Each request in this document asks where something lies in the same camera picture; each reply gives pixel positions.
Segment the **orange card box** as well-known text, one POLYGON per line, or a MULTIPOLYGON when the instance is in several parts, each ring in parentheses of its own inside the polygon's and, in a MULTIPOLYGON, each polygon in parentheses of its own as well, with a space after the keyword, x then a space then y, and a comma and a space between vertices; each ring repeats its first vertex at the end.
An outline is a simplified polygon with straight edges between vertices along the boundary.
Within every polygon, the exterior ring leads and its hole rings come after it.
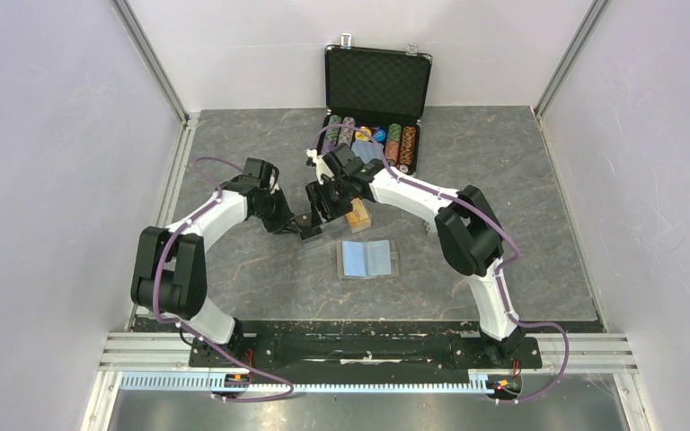
POLYGON ((372 226, 372 218, 361 198, 351 201, 352 209, 345 215, 346 223, 352 233, 363 232, 372 226))

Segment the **beige card holder wallet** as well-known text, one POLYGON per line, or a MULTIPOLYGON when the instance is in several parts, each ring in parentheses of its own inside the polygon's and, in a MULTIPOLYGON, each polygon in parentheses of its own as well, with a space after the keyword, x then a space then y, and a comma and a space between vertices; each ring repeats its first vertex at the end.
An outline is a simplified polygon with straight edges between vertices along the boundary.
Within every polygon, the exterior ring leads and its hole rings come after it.
POLYGON ((399 254, 394 240, 340 241, 336 255, 340 279, 366 280, 400 275, 399 254))

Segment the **black card box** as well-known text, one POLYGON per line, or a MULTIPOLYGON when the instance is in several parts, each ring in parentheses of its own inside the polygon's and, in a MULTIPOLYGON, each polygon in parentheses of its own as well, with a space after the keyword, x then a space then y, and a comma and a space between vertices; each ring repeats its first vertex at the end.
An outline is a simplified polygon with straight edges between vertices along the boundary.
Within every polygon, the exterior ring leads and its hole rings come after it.
POLYGON ((322 222, 317 215, 298 215, 294 222, 299 241, 304 248, 315 247, 323 242, 322 222))

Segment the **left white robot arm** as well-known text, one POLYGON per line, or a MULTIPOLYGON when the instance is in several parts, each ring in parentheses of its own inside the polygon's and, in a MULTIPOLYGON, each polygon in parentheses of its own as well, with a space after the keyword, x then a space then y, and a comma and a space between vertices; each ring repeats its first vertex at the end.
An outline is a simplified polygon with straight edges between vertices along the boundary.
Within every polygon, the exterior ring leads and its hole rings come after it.
POLYGON ((268 233, 295 233, 294 215, 279 186, 279 169, 249 158, 239 175, 216 185, 200 207, 166 227, 139 235, 130 297, 160 322, 180 323, 213 342, 223 365, 245 357, 239 321, 208 299, 207 252, 231 228, 250 217, 268 233))

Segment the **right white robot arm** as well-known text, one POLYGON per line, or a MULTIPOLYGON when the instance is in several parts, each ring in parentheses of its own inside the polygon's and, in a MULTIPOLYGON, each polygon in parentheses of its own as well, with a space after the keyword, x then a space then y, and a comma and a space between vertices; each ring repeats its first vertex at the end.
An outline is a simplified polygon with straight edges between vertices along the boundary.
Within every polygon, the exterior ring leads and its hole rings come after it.
POLYGON ((466 277, 480 315, 485 359, 505 366, 518 356, 525 332, 501 267, 507 237, 479 189, 416 180, 381 161, 365 163, 345 145, 325 155, 309 149, 306 157, 316 179, 305 187, 311 206, 301 224, 305 233, 318 234, 323 224, 351 212, 356 198, 417 216, 438 237, 446 263, 466 277))

